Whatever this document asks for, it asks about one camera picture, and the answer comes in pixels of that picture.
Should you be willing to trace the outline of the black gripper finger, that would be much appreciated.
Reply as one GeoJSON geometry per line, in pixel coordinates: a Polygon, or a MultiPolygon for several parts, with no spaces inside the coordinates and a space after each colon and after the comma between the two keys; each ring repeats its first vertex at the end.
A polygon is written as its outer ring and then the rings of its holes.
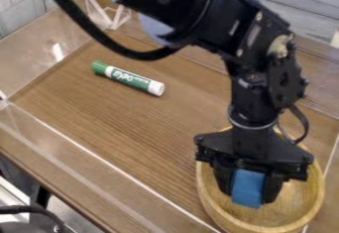
{"type": "Polygon", "coordinates": [[[275,202],[283,187],[283,183],[284,183],[283,175],[271,174],[264,178],[263,197],[261,197],[264,204],[275,202]]]}
{"type": "Polygon", "coordinates": [[[213,174],[217,182],[220,191],[231,195],[232,194],[232,180],[233,180],[233,170],[224,167],[217,162],[213,162],[213,174]]]}

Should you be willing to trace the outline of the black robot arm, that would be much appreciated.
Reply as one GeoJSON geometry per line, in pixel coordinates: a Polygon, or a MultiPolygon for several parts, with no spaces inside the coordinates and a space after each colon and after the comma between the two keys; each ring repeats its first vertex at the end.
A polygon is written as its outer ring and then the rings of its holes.
{"type": "Polygon", "coordinates": [[[288,23],[255,0],[114,0],[140,14],[164,57],[192,45],[219,55],[231,76],[227,131],[194,138],[232,201],[257,208],[272,203],[283,184],[304,180],[313,162],[296,140],[273,130],[293,111],[307,80],[295,56],[288,23]]]}

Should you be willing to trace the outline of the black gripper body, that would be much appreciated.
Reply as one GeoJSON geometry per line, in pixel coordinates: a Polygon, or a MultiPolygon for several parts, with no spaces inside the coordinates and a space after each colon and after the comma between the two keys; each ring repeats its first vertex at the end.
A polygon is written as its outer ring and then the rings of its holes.
{"type": "Polygon", "coordinates": [[[313,156],[300,146],[289,144],[268,130],[263,134],[244,134],[236,128],[198,134],[196,160],[216,171],[245,170],[284,180],[307,180],[313,156]]]}

